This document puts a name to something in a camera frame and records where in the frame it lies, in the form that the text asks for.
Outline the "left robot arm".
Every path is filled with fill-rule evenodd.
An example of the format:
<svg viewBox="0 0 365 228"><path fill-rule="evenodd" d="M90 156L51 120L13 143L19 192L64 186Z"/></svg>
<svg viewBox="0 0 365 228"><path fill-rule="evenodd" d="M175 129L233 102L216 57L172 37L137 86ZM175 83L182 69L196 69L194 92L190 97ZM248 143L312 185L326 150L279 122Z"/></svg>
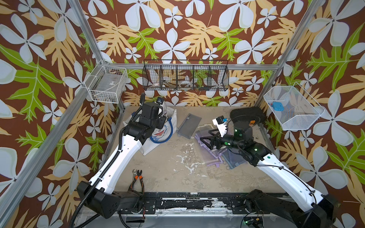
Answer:
<svg viewBox="0 0 365 228"><path fill-rule="evenodd" d="M140 96L140 106L128 124L120 130L118 147L108 160L88 182L82 181L77 187L81 202L77 206L69 227L75 227L75 220L83 206L95 212L92 218L79 225L83 228L99 216L106 219L115 213L128 210L131 213L144 213L144 191L134 190L137 180L142 180L138 170L126 192L115 192L116 184L124 169L149 139L156 129L162 129L167 116L163 113L164 99L145 102L145 94Z"/></svg>

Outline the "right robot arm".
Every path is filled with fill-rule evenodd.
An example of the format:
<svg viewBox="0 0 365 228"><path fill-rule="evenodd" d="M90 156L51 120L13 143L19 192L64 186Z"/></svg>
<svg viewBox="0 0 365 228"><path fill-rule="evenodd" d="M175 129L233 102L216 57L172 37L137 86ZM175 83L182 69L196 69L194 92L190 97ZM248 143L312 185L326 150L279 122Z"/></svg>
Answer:
<svg viewBox="0 0 365 228"><path fill-rule="evenodd" d="M252 127L264 120L263 114L231 115L230 119L219 116L213 119L216 128L200 141L209 149L224 146L238 150L244 160L271 177L293 199L286 201L253 190L244 201L248 213L266 211L294 223L298 228L331 227L336 221L338 201L309 186L287 169L269 148L254 141Z"/></svg>

